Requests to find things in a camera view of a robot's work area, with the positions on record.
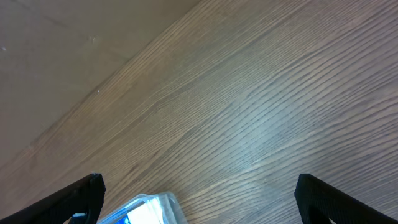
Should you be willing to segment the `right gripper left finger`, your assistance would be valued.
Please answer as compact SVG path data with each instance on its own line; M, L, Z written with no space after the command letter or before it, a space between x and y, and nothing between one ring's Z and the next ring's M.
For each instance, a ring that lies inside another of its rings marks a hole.
M1 223L96 223L105 192L103 176L90 174L1 219Z

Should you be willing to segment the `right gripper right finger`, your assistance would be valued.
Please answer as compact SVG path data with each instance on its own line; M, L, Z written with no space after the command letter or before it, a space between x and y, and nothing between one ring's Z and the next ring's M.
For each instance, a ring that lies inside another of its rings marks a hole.
M397 224L397 220L310 174L299 175L294 196L304 224Z

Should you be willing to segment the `blue medicine box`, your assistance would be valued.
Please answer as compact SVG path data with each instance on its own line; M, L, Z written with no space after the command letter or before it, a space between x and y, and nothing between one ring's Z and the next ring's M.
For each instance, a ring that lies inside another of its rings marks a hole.
M131 224L130 219L127 215L116 220L114 224Z

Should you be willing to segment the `white medicine box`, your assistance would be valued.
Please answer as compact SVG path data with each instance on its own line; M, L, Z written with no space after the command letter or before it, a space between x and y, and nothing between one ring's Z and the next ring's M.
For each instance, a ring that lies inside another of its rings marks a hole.
M127 213L130 224L164 224L163 211L158 199L150 199Z

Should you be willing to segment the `clear plastic container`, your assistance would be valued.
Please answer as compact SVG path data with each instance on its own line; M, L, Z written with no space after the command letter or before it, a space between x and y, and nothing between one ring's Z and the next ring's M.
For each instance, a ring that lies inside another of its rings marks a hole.
M162 192L155 195L139 194L130 199L127 203L114 210L104 218L98 220L99 224L115 223L116 220L127 215L135 207L150 199L158 199L163 211L164 224L187 224L177 198L172 192Z

